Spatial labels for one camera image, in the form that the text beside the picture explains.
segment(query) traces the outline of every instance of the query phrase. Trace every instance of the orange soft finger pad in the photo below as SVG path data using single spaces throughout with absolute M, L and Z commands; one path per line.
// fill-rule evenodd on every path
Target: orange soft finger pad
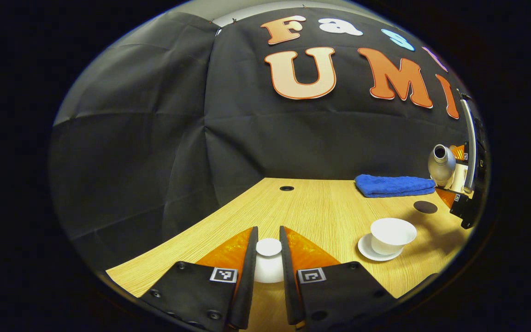
M 454 154 L 455 159 L 464 160 L 464 145 L 455 147 L 454 149 L 452 149 L 452 153 Z
M 245 252 L 247 251 L 247 243 L 249 242 L 249 236 L 251 235 L 252 229 L 253 227 L 248 228 L 226 240 L 213 251 L 206 254 L 206 256 L 200 258 L 196 264 L 205 265 L 207 267 L 237 269 L 237 280 L 241 280 Z
M 440 198 L 442 198 L 442 201 L 446 204 L 448 208 L 452 208 L 452 205 L 454 204 L 454 199 L 456 197 L 455 193 L 452 193 L 451 191 L 445 191 L 443 189 L 436 188 L 436 193 Z
M 284 227 L 290 249 L 293 272 L 300 269 L 312 269 L 314 267 L 328 267 L 341 264 L 335 257 L 322 250 L 306 237 L 296 233 L 288 227 Z

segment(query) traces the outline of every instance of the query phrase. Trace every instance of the white object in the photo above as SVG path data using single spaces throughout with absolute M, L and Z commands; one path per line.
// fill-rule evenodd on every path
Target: white object
M 464 182 L 466 181 L 466 172 L 468 171 L 468 166 L 463 164 L 456 164 L 456 169 L 454 174 L 449 181 L 449 185 L 444 186 L 444 189 L 449 189 L 451 191 L 456 191 L 457 193 L 464 193 Z
M 232 1 L 231 3 L 240 3 L 242 1 L 236 0 Z M 183 5 L 180 5 L 178 7 L 175 7 L 172 9 L 174 12 L 186 12 L 191 13 L 196 16 L 203 17 L 205 19 L 211 19 L 212 17 L 209 17 L 214 12 L 214 9 L 211 8 L 211 4 L 213 3 L 213 0 L 196 0 L 196 1 L 188 1 Z M 274 11 L 276 9 L 286 9 L 286 8 L 298 8 L 299 10 L 303 10 L 303 5 L 307 8 L 329 8 L 329 9 L 338 9 L 340 11 L 345 12 L 351 12 L 358 14 L 360 16 L 369 17 L 371 19 L 374 19 L 376 21 L 382 22 L 386 25 L 389 25 L 391 27 L 396 27 L 396 25 L 387 19 L 381 17 L 377 13 L 374 13 L 370 11 L 369 9 L 363 8 L 361 6 L 355 6 L 348 4 L 347 2 L 344 2 L 344 6 L 338 6 L 334 4 L 327 4 L 326 2 L 316 2 L 316 1 L 277 1 L 277 2 L 268 2 L 267 4 L 261 4 L 257 6 L 251 6 L 251 7 L 245 7 L 243 9 L 239 9 L 233 12 L 227 12 L 221 17 L 213 19 L 212 23 L 215 25 L 218 25 L 219 27 L 224 27 L 225 25 L 232 24 L 232 18 L 236 18 L 237 21 L 240 19 L 250 17 L 253 15 L 257 15 L 259 13 L 268 12 L 268 11 Z M 231 6 L 225 6 L 225 8 L 231 8 L 234 7 L 234 5 Z
M 360 241 L 358 241 L 358 250 L 364 255 L 364 257 L 369 258 L 373 261 L 389 261 L 390 259 L 396 258 L 398 255 L 401 254 L 403 251 L 403 248 L 401 250 L 395 252 L 392 255 L 381 255 L 375 252 L 372 249 L 372 238 L 374 236 L 371 233 L 367 233 L 366 235 L 362 236 Z
M 356 29 L 350 22 L 343 21 L 338 18 L 322 18 L 319 19 L 319 28 L 323 31 L 331 32 L 332 34 L 350 34 L 352 36 L 361 36 L 363 32 Z
M 397 218 L 378 219 L 372 223 L 370 231 L 372 249 L 381 255 L 394 254 L 417 237 L 414 225 Z
M 265 284 L 284 281 L 282 242 L 271 237 L 263 239 L 257 242 L 255 250 L 254 280 Z

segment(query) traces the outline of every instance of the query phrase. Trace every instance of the silver vase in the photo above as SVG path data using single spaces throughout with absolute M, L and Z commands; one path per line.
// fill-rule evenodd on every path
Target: silver vase
M 456 169 L 456 159 L 452 151 L 444 145 L 438 144 L 430 153 L 427 161 L 431 178 L 438 187 L 444 187 L 453 176 Z

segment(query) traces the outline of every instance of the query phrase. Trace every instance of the metal rod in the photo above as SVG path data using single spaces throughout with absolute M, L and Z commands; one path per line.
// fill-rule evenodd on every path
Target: metal rod
M 466 102 L 466 95 L 460 92 L 460 101 L 466 115 L 466 127 L 468 128 L 468 170 L 466 171 L 466 179 L 464 181 L 464 192 L 467 194 L 472 193 L 474 190 L 474 169 L 477 164 L 477 136 L 474 132 L 474 121 L 472 120 L 472 114 L 470 113 L 470 107 Z

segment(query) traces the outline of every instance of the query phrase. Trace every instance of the white cup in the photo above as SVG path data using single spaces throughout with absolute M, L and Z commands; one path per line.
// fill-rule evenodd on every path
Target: white cup
M 401 250 L 417 236 L 417 229 L 411 223 L 397 218 L 383 218 L 373 222 L 372 250 L 380 255 L 392 255 Z
M 271 237 L 257 242 L 255 247 L 254 280 L 265 284 L 284 281 L 282 242 Z

